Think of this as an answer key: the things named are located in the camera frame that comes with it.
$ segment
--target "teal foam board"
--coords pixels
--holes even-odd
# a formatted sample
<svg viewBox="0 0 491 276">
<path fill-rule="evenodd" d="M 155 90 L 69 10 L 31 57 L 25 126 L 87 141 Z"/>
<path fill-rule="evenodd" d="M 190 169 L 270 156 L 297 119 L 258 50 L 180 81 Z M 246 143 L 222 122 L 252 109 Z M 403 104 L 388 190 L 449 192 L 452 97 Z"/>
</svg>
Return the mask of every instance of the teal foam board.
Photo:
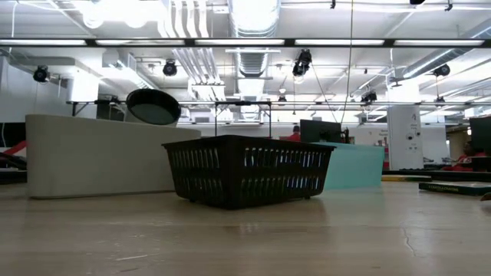
<svg viewBox="0 0 491 276">
<path fill-rule="evenodd" d="M 350 189 L 380 186 L 384 165 L 381 146 L 345 143 L 316 143 L 336 146 L 331 154 L 324 189 Z"/>
</svg>

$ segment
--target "wooden table surface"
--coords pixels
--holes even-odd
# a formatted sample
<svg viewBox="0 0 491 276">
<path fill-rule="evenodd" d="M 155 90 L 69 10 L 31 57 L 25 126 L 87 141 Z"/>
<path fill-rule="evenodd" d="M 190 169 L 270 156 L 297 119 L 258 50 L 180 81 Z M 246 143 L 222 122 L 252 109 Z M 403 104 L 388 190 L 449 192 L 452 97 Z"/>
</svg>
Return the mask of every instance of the wooden table surface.
<svg viewBox="0 0 491 276">
<path fill-rule="evenodd" d="M 0 275 L 490 275 L 491 202 L 416 183 L 225 211 L 0 186 Z"/>
</svg>

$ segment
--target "black monitor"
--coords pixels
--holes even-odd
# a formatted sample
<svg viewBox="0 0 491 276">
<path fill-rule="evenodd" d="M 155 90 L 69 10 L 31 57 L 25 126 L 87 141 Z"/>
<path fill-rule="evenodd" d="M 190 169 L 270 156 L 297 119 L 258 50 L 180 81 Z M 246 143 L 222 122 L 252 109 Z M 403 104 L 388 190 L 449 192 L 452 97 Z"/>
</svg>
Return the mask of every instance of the black monitor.
<svg viewBox="0 0 491 276">
<path fill-rule="evenodd" d="M 470 118 L 471 140 L 473 148 L 491 150 L 491 117 Z"/>
<path fill-rule="evenodd" d="M 300 120 L 300 140 L 303 143 L 320 141 L 341 143 L 341 124 L 317 120 Z"/>
</svg>

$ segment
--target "ceiling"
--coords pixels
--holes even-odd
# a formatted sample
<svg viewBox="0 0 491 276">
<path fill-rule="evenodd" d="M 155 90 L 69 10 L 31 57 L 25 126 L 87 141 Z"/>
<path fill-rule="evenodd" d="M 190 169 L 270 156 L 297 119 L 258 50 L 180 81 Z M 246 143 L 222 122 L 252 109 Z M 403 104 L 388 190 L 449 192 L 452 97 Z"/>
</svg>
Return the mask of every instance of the ceiling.
<svg viewBox="0 0 491 276">
<path fill-rule="evenodd" d="M 491 18 L 489 0 L 453 0 L 454 9 L 451 11 L 444 11 L 447 0 L 427 0 L 427 3 L 418 9 L 408 5 L 408 2 L 408 0 L 395 0 L 388 5 L 387 1 L 354 0 L 352 36 L 354 38 L 458 38 Z M 158 11 L 162 5 L 160 0 L 142 1 L 142 9 L 149 20 L 142 28 L 130 28 L 122 21 L 106 21 L 99 28 L 89 29 L 84 26 L 82 13 L 75 10 L 76 7 L 86 5 L 87 1 L 59 1 L 55 4 L 67 10 L 56 10 L 55 6 L 47 1 L 20 1 L 15 8 L 14 36 L 16 38 L 160 38 L 157 30 L 157 20 L 160 17 Z M 227 1 L 209 0 L 206 4 L 210 36 L 229 37 Z M 350 38 L 351 1 L 337 0 L 335 9 L 330 9 L 329 5 L 329 1 L 283 0 L 276 36 L 279 38 Z M 7 38 L 12 35 L 14 6 L 15 1 L 0 2 L 0 37 Z M 181 67 L 178 67 L 178 74 L 173 77 L 165 77 L 162 73 L 165 60 L 175 58 L 172 49 L 121 48 L 120 51 L 131 53 L 138 61 L 139 72 L 160 89 L 172 93 L 178 100 L 193 100 L 186 90 L 189 78 Z M 312 48 L 314 70 L 311 68 L 305 75 L 305 81 L 294 86 L 291 70 L 299 49 L 282 48 L 281 53 L 270 54 L 268 70 L 263 77 L 271 79 L 265 81 L 259 99 L 276 100 L 279 95 L 278 89 L 284 83 L 289 101 L 294 100 L 294 91 L 297 101 L 317 100 L 322 97 L 322 91 L 327 94 L 329 100 L 345 101 L 347 92 L 350 94 L 356 91 L 383 69 L 411 65 L 433 51 L 435 49 L 394 49 L 391 60 L 388 48 L 352 50 Z M 102 68 L 101 65 L 104 49 L 18 48 L 14 49 L 13 53 L 29 57 L 75 58 L 99 74 L 107 73 L 107 69 Z M 226 86 L 226 96 L 239 94 L 233 54 L 227 54 L 225 48 L 214 48 L 213 56 L 220 77 Z M 414 81 L 420 87 L 421 100 L 433 101 L 437 97 L 437 90 L 439 93 L 444 93 L 490 77 L 491 63 L 488 62 L 490 58 L 491 49 L 478 49 L 450 61 L 448 65 L 452 73 L 448 77 L 441 77 L 438 85 L 435 85 L 434 76 L 417 77 Z M 479 63 L 482 65 L 467 71 L 468 68 Z M 278 69 L 278 64 L 282 65 L 281 70 Z M 109 77 L 109 82 L 110 85 L 104 86 L 106 88 L 100 89 L 100 92 L 125 97 L 136 89 L 128 81 L 114 77 Z M 375 89 L 378 99 L 385 100 L 387 87 L 382 84 Z M 472 100 L 490 94 L 490 90 L 491 88 L 471 90 L 454 97 L 451 101 Z M 354 93 L 353 99 L 360 100 L 363 92 L 364 90 Z"/>
</svg>

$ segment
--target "black plastic basket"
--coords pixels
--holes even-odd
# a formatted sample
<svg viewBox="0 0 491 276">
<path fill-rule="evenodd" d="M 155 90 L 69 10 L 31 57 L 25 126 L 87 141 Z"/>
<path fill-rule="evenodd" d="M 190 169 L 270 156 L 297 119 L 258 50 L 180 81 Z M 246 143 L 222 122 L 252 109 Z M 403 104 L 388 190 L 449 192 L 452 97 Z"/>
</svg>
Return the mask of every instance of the black plastic basket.
<svg viewBox="0 0 491 276">
<path fill-rule="evenodd" d="M 225 209 L 320 194 L 335 148 L 235 135 L 162 146 L 177 195 Z"/>
</svg>

